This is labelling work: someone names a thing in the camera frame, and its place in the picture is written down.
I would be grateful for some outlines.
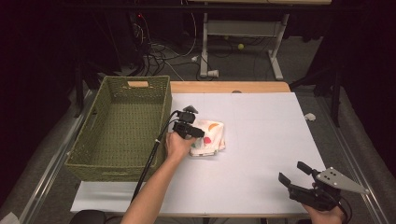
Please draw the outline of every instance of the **crumpled towel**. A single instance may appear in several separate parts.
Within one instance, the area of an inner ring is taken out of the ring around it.
[[[190,154],[192,156],[213,156],[225,148],[224,124],[222,122],[197,119],[192,126],[205,132],[204,137],[198,138],[191,145]]]

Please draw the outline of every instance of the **floor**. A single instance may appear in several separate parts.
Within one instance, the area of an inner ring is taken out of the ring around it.
[[[311,40],[305,43],[300,37],[291,36],[282,42],[277,58],[285,82],[290,84],[304,77],[320,41],[320,39]],[[199,65],[191,62],[191,58],[200,55],[199,42],[200,40],[196,41],[187,56],[166,60],[167,64],[160,61],[160,65],[164,67],[158,75],[170,76],[171,80],[202,80],[196,76]],[[192,43],[190,39],[184,48],[180,48],[162,42],[153,46],[156,49],[153,53],[160,52],[166,57],[183,55],[190,51]],[[266,54],[274,43],[273,38],[211,37],[208,64],[212,70],[219,70],[219,78],[214,78],[212,81],[274,81],[271,62]],[[244,48],[238,49],[239,44],[244,44]],[[153,65],[147,72],[148,75],[154,73],[156,68],[156,62],[154,60],[150,62]],[[126,67],[122,72],[131,72],[131,68]],[[330,97],[314,96],[313,88],[313,86],[301,86],[293,91],[296,92],[303,112],[316,115],[315,121],[307,123],[325,165],[337,167],[341,173],[363,184],[372,192],[367,197],[343,192],[353,207],[353,218],[350,223],[390,223],[396,220],[394,213],[396,181],[365,134],[346,93],[341,92],[338,128],[333,125],[329,117]],[[91,98],[92,95],[87,95],[86,102]],[[74,101],[75,95],[72,94],[70,99]],[[12,212],[22,220],[22,223],[61,224],[68,223],[73,217],[69,210],[79,181],[62,164],[65,152],[70,147],[68,140],[73,139],[72,131],[78,128],[80,122],[75,118],[76,111],[77,107],[72,105],[37,148],[19,182],[1,207],[0,218]],[[53,168],[57,164],[61,164],[59,169]],[[45,176],[53,176],[54,180],[51,181]],[[269,223],[295,223],[295,221],[295,219],[270,219]]]

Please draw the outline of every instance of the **wicker basket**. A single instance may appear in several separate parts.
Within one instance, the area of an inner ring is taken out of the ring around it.
[[[171,105],[169,77],[105,77],[66,167],[84,181],[137,181]],[[147,177],[165,156],[163,136]]]

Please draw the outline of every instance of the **white table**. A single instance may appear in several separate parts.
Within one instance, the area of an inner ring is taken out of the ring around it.
[[[311,188],[312,177],[297,161],[325,170],[294,93],[173,93],[172,111],[187,105],[199,111],[197,119],[224,122],[226,149],[180,164],[160,216],[306,216],[277,180],[282,172],[292,184]],[[123,213],[134,186],[82,182],[71,211]]]

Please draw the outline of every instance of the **gray carpet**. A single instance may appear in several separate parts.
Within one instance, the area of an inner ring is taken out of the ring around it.
[[[265,52],[266,49],[270,49],[274,45],[274,40],[232,38],[231,41],[233,41],[233,50],[221,38],[213,38],[213,41],[210,42],[208,63],[212,69],[219,69],[219,78],[213,81],[274,80],[270,67],[271,62]],[[244,43],[245,48],[243,50],[236,49],[235,46],[238,43]],[[277,58],[287,83],[304,77],[319,44],[320,40],[304,43],[300,37],[291,37],[282,42]],[[199,67],[190,62],[192,56],[200,54],[199,45],[200,43],[197,42],[197,47],[188,57],[168,61],[170,64],[174,64],[173,69],[177,75],[169,65],[166,65],[159,75],[168,75],[172,80],[181,78],[196,80],[195,74]],[[179,53],[188,50],[187,47],[178,49],[169,46],[169,48]],[[170,50],[163,53],[169,57],[174,55]],[[330,99],[315,97],[312,88],[311,86],[300,87],[295,91],[303,112],[305,114],[313,113],[317,116],[315,121],[307,123],[325,165],[332,166],[344,175],[361,182],[365,187],[369,187],[375,196],[365,198],[357,193],[343,193],[353,207],[353,218],[350,223],[387,223],[387,220],[388,223],[391,223],[396,220],[394,213],[396,207],[395,179],[376,153],[356,117],[347,95],[342,91],[339,112],[340,128],[336,128],[329,117]],[[74,118],[76,111],[76,107],[71,106],[37,148],[19,182],[1,207],[0,218],[9,212],[20,217],[23,211],[26,211],[26,204],[34,195],[40,178],[46,171],[53,155],[63,145],[73,122],[76,121]],[[33,209],[35,212],[31,214],[32,223],[68,223],[73,216],[69,210],[78,189],[78,182],[78,179],[63,167],[57,173],[55,181],[49,186],[48,194],[42,198],[42,203],[34,203],[36,207]],[[269,220],[269,223],[284,222],[285,220]]]

